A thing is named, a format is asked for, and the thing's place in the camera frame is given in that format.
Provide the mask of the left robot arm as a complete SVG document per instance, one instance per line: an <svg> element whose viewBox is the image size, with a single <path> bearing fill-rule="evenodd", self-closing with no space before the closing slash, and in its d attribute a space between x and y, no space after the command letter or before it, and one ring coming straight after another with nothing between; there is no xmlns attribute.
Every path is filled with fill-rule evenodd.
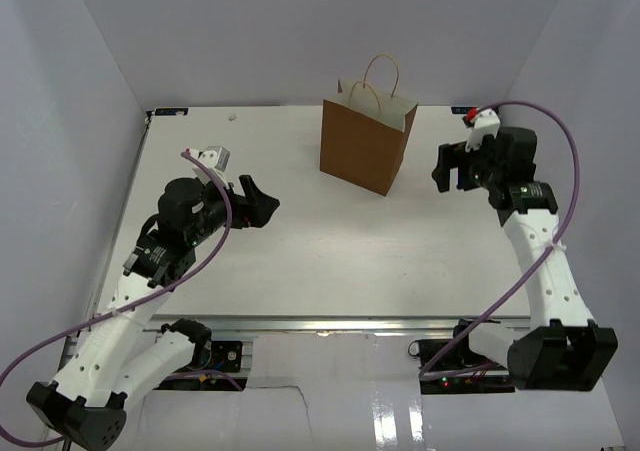
<svg viewBox="0 0 640 451"><path fill-rule="evenodd" d="M123 265L111 307L92 325L73 358L52 378L36 383L26 400L41 420L85 450L107 450L123 431L127 411L182 368L199 370L211 358L211 331L185 318L161 329L160 339L135 359L139 334L196 261L195 249L223 226L264 227L280 202L249 175L216 188L209 179L170 181L158 212L144 224Z"/></svg>

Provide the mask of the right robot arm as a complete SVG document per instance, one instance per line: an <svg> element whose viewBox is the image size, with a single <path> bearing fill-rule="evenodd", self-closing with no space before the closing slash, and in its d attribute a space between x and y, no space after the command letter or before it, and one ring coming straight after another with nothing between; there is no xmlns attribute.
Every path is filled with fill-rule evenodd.
<svg viewBox="0 0 640 451"><path fill-rule="evenodd" d="M513 330L481 318L454 330L451 355L461 368L486 358L504 367L520 390L586 392L594 388L618 348L613 329L601 327L584 303L558 241L558 206L549 184L535 180L536 134L502 127L483 136L477 148L443 144L432 177L439 192L483 188L520 266L530 330Z"/></svg>

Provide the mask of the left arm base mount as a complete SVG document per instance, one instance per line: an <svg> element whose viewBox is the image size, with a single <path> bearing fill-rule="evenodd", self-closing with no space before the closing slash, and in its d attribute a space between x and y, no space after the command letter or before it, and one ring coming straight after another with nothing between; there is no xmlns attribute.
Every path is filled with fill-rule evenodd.
<svg viewBox="0 0 640 451"><path fill-rule="evenodd" d="M214 340L208 327L185 318L163 324L161 335L168 332L186 336L194 344L194 352L191 361L166 378L158 386L159 390L242 392L245 389L245 378L232 377L242 368L241 341Z"/></svg>

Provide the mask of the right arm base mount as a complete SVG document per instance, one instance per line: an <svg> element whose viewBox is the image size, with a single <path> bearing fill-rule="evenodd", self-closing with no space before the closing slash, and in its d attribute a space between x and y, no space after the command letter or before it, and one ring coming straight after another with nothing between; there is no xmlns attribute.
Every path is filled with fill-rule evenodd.
<svg viewBox="0 0 640 451"><path fill-rule="evenodd" d="M407 330L415 334L407 354L418 369L435 357L448 342L463 331L472 319L416 318L407 321ZM441 356L419 378L423 396L489 395L514 393L515 387L505 367L471 351L465 337Z"/></svg>

